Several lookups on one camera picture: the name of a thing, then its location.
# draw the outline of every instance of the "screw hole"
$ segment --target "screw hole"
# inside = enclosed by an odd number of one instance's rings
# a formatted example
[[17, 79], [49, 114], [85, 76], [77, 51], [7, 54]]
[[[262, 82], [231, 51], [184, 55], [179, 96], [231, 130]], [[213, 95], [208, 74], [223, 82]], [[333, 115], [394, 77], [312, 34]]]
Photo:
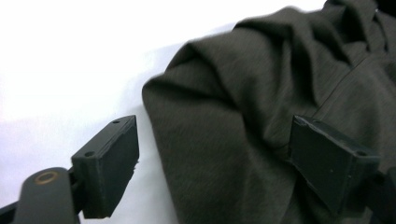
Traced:
[[363, 151], [357, 151], [356, 154], [358, 154], [359, 156], [367, 156], [367, 153]]
[[94, 152], [89, 151], [89, 152], [85, 153], [84, 156], [85, 156], [85, 157], [91, 157], [91, 156], [93, 156], [94, 154], [95, 154]]

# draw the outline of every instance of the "white wall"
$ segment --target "white wall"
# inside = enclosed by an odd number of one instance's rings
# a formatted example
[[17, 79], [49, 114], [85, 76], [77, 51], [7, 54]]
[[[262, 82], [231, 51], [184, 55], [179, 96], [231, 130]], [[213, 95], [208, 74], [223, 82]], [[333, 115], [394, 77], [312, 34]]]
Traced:
[[177, 223], [141, 89], [189, 39], [301, 1], [1, 1], [0, 207], [25, 178], [69, 168], [70, 157], [111, 120], [137, 115], [140, 163], [111, 219]]

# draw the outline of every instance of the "wrinkled fabric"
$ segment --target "wrinkled fabric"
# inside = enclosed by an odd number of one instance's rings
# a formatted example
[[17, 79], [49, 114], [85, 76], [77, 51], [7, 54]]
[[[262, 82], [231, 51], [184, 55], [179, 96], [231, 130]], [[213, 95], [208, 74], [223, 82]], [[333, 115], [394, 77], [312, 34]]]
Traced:
[[186, 44], [143, 89], [179, 223], [367, 223], [332, 215], [288, 162], [293, 115], [396, 164], [396, 19], [371, 0], [284, 8]]

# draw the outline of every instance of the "brass screw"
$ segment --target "brass screw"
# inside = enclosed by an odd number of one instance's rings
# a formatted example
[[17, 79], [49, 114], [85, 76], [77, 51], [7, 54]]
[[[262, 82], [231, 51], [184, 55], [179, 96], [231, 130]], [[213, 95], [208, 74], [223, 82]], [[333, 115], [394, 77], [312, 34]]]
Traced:
[[54, 179], [56, 179], [58, 177], [58, 173], [55, 171], [48, 171], [45, 172], [41, 175], [38, 175], [35, 178], [35, 183], [37, 185], [45, 185], [48, 184], [49, 182], [53, 181]]

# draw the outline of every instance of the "dark gray fabric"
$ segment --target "dark gray fabric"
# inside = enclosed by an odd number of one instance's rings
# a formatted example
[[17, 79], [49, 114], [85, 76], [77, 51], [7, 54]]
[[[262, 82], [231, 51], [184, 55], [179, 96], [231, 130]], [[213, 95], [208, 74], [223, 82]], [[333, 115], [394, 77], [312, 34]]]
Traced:
[[287, 150], [297, 114], [378, 150], [382, 171], [395, 165], [396, 20], [376, 9], [333, 0], [247, 19], [188, 43], [146, 84], [180, 223], [364, 223], [332, 216]]

